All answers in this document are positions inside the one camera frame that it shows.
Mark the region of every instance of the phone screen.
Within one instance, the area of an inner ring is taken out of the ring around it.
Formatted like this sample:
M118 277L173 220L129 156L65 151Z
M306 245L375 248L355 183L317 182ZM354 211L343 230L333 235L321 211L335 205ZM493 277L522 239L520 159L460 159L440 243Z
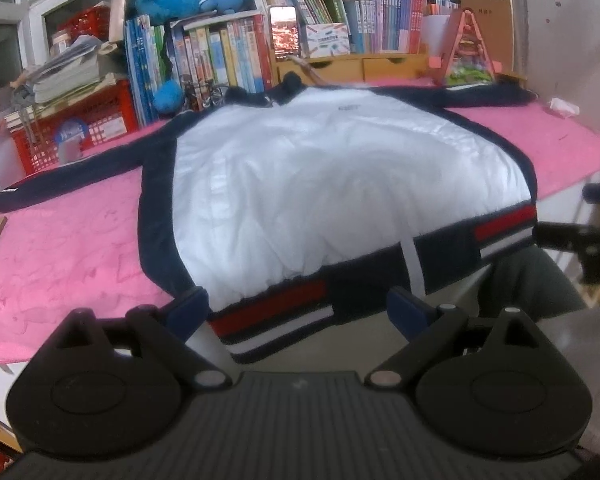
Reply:
M296 8L293 6L271 7L269 15L276 59L285 59L289 55L300 56Z

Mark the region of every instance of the pink tablecloth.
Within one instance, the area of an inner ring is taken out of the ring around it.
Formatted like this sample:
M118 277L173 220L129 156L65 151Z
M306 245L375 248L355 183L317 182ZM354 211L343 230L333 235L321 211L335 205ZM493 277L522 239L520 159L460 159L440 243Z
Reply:
M539 105L455 111L530 157L540 198L600 170L600 135ZM140 267L141 171L7 215L0 237L0 363L29 359L73 308L117 317L137 304L170 300Z

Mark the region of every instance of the white label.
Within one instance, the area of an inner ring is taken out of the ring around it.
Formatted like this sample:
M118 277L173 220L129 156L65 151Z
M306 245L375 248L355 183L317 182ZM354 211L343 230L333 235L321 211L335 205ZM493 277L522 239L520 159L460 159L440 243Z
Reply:
M105 139L113 139L122 134L126 134L125 121L122 117L116 117L110 121L107 121L102 126L102 136Z

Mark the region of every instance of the red stripe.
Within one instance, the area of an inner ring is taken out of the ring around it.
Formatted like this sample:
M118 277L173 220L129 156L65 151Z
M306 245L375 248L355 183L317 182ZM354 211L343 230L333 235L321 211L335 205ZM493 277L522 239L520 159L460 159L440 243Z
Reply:
M536 206L527 205L522 209L518 209L512 213L491 220L486 224L478 225L474 230L475 239L479 242L485 241L504 231L507 231L516 225L528 222L536 218Z
M219 337L227 336L263 322L277 314L288 312L312 301L321 300L326 294L327 284L323 280L303 283L302 285L286 288L282 292L245 306L211 321L209 324Z

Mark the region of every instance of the white wall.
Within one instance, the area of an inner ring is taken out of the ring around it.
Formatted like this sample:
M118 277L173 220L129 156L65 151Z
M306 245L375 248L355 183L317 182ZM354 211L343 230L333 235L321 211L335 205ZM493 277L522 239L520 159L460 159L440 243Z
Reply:
M526 0L529 88L580 107L600 131L600 0Z

